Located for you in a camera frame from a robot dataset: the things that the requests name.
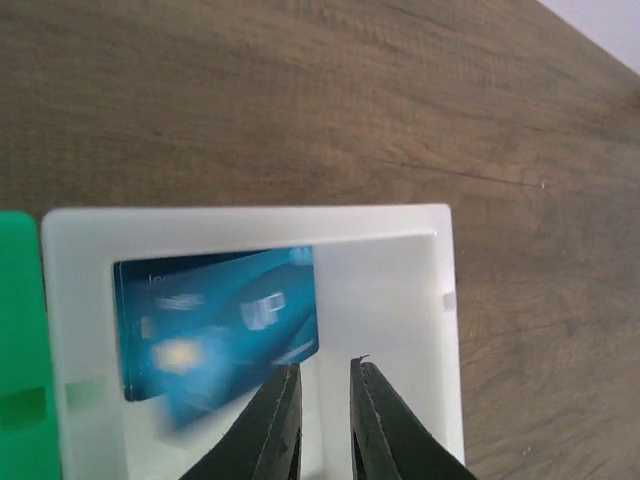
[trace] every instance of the white wall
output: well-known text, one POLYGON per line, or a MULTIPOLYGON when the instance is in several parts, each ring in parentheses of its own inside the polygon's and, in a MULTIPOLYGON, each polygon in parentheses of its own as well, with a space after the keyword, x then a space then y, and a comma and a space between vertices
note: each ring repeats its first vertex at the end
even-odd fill
POLYGON ((640 75, 640 0, 538 0, 640 75))

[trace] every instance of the wooden surface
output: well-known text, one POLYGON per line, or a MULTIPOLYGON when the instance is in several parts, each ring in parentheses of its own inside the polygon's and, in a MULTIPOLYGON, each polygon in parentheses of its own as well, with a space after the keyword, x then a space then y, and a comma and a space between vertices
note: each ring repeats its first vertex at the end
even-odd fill
POLYGON ((0 206, 447 202, 467 463, 640 478, 640 78, 533 0, 8 0, 0 206))

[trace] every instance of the white tray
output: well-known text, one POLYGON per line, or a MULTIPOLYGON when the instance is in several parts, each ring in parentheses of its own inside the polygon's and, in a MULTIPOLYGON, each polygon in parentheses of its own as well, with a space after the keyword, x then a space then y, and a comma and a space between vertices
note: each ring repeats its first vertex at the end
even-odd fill
POLYGON ((158 400, 123 398, 113 263, 295 245, 314 246, 320 343, 302 365, 302 478, 352 477, 349 360, 366 354, 464 463, 448 206, 67 209, 42 241, 65 480, 176 480, 248 401, 186 443, 158 437, 158 400))

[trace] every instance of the wooden table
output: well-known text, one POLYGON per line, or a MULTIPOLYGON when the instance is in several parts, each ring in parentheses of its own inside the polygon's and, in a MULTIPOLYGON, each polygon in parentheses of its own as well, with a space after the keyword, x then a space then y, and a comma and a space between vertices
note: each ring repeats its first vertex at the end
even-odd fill
POLYGON ((640 477, 640 78, 533 0, 8 0, 0 206, 447 202, 467 459, 640 477))

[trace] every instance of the blue credit card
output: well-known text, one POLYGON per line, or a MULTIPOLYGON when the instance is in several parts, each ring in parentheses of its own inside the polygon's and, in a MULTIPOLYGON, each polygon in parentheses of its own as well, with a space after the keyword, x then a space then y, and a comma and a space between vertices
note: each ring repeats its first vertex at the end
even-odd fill
POLYGON ((175 429, 318 350, 310 247, 189 258, 114 265, 125 398, 165 394, 175 429))

